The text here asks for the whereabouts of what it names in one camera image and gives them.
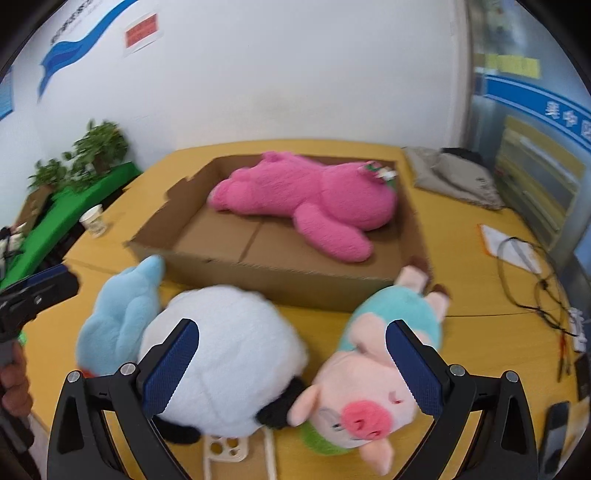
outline power strip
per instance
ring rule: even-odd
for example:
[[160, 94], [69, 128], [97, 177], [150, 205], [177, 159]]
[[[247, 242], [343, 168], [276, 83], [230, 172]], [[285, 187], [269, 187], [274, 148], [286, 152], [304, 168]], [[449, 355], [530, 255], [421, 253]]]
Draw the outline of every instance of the power strip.
[[577, 335], [572, 337], [573, 350], [577, 353], [584, 353], [587, 351], [587, 337], [585, 337], [585, 331], [583, 330], [584, 318], [583, 312], [575, 308], [569, 309], [569, 326], [570, 333]]

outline white wall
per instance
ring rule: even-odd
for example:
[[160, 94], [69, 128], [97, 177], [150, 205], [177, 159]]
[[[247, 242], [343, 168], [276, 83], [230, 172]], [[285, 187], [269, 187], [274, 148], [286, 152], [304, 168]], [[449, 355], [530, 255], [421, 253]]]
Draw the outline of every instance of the white wall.
[[[118, 1], [94, 0], [95, 11], [61, 40], [82, 38]], [[143, 168], [179, 148], [239, 140], [459, 142], [468, 60], [458, 60], [458, 45], [467, 36], [451, 23], [463, 0], [139, 0], [37, 103], [50, 39], [81, 3], [65, 4], [17, 60], [27, 79], [15, 80], [17, 94], [31, 105], [20, 115], [46, 158], [91, 117], [119, 122]], [[124, 31], [151, 11], [163, 36], [125, 56]], [[0, 122], [0, 138], [14, 128]], [[6, 140], [3, 170], [7, 152], [22, 148]], [[23, 169], [38, 152], [30, 156], [20, 156]]]
[[0, 121], [0, 227], [16, 219], [27, 197], [34, 163], [46, 157], [33, 122], [31, 101], [36, 100], [28, 90], [35, 88], [35, 80], [24, 74], [26, 63], [18, 57], [12, 65], [15, 111]]

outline green cloth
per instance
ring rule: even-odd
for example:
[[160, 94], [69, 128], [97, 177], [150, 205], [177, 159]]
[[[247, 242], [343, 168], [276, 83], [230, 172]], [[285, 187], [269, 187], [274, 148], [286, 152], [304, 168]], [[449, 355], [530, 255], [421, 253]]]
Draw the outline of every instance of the green cloth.
[[320, 455], [344, 455], [350, 452], [349, 449], [339, 447], [326, 440], [309, 421], [300, 426], [300, 435], [304, 444]]
[[108, 175], [83, 192], [75, 193], [66, 188], [53, 194], [53, 205], [22, 243], [23, 253], [10, 262], [8, 274], [0, 283], [0, 288], [6, 288], [31, 275], [85, 211], [140, 174], [141, 171], [134, 163], [124, 163], [114, 167]]

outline plush pig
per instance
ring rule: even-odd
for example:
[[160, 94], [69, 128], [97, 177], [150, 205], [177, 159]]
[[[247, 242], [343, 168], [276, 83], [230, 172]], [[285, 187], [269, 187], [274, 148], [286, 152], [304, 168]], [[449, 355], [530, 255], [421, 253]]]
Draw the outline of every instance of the plush pig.
[[388, 436], [413, 420], [418, 405], [388, 353], [385, 333], [402, 319], [424, 344], [440, 347], [449, 296], [440, 285], [421, 295], [426, 271], [426, 262], [413, 259], [392, 287], [353, 312], [337, 352], [292, 406], [289, 423], [302, 425], [304, 442], [317, 453], [358, 447], [376, 473], [389, 472], [394, 451]]

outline person's hand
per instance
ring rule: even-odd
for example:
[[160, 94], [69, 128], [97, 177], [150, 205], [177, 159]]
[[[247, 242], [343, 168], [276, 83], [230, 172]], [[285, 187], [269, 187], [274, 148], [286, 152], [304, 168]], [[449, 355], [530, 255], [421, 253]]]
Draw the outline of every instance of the person's hand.
[[12, 363], [0, 371], [0, 383], [6, 390], [2, 406], [10, 415], [26, 417], [31, 413], [33, 398], [29, 395], [27, 360], [18, 342], [14, 342], [12, 358]]

